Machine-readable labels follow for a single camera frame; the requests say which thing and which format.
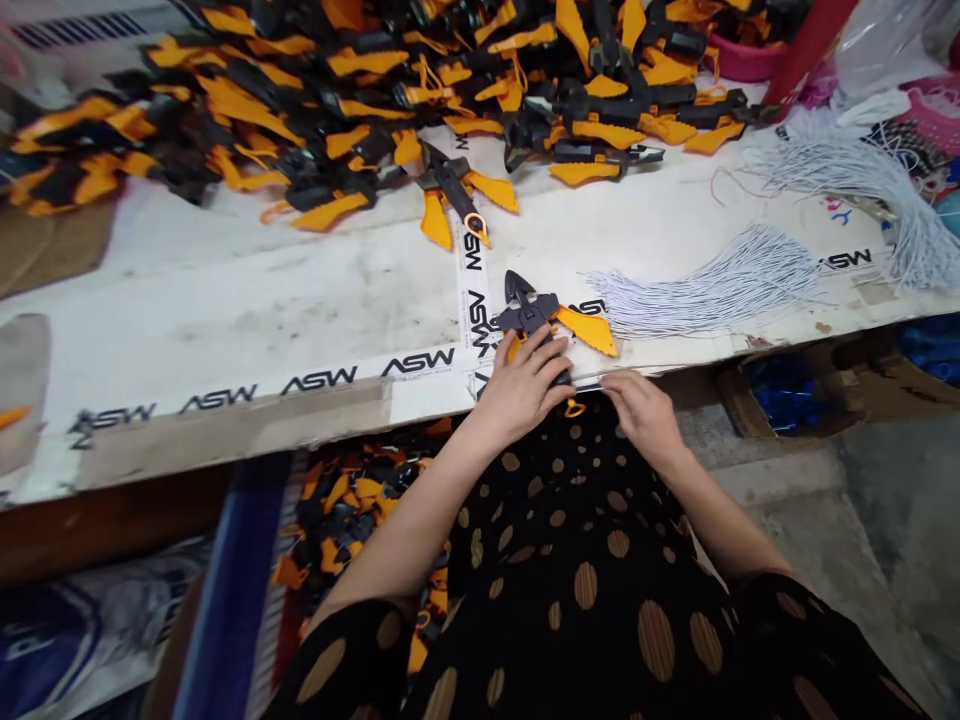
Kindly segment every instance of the hand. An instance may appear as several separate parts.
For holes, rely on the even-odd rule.
[[[620,427],[661,476],[689,454],[680,437],[670,396],[635,370],[618,370],[600,380],[617,408]]]
[[[513,363],[507,361],[510,345],[517,334],[513,330],[503,336],[497,347],[493,376],[484,388],[480,401],[464,425],[470,425],[471,437],[486,444],[491,452],[500,452],[533,430],[547,413],[567,398],[577,394],[569,385],[550,383],[573,363],[560,357],[567,349],[567,338],[560,338],[539,347],[550,335],[544,325],[531,335],[517,351]]]

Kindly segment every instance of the black dress with brown dots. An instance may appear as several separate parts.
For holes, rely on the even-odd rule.
[[[927,717],[794,580],[731,597],[616,422],[598,396],[486,470],[451,528],[450,614],[412,688],[413,629],[367,601],[307,637],[264,717]]]

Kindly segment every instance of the pile of plastic parts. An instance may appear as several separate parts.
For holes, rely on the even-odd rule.
[[[900,352],[941,382],[960,387],[960,315],[911,320],[897,328]]]
[[[809,8],[808,0],[676,0],[667,18],[738,45],[775,48],[793,41]]]
[[[273,581],[299,594],[309,622],[340,573],[386,520],[400,496],[440,452],[453,430],[445,418],[320,450],[304,478],[289,554],[277,560]],[[437,558],[420,600],[408,674],[420,671],[447,616],[447,557]]]
[[[639,144],[647,135],[709,154],[766,116],[741,91],[698,92],[712,50],[669,19],[689,0],[183,4],[202,33],[142,47],[146,70],[110,74],[112,91],[15,135],[0,156],[12,203],[51,215],[135,175],[200,205],[222,180],[237,192],[276,186],[284,200],[264,222],[296,210],[295,227],[323,231],[409,171],[423,173],[424,230],[449,248],[444,203],[486,241],[473,190],[513,212],[516,198],[509,182],[424,146],[420,128],[502,135],[508,170],[538,155],[575,186],[661,160]]]
[[[820,399],[817,383],[799,355],[772,355],[745,365],[743,372],[777,435],[807,434],[834,412],[829,402]]]

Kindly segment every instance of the woman's left hand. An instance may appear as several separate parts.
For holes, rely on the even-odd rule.
[[[517,351],[512,363],[507,354],[517,334],[511,330],[497,347],[493,376],[484,388],[476,408],[464,421],[470,436],[491,452],[499,452],[539,425],[551,409],[577,394],[569,385],[550,387],[557,375],[573,363],[560,357],[567,338],[540,347],[550,335],[544,325]]]

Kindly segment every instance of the white string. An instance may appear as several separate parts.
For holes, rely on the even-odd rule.
[[[805,132],[810,127],[801,122],[791,125],[789,140],[754,143],[744,152],[745,169],[776,190],[882,200],[899,218],[893,277],[914,290],[960,287],[960,240],[917,194],[901,158],[909,153],[899,151],[899,139],[888,141],[881,130],[878,144],[833,132],[826,124]]]
[[[817,261],[802,244],[753,224],[692,275],[670,282],[590,272],[614,335],[630,340],[736,330],[761,313],[815,300]]]

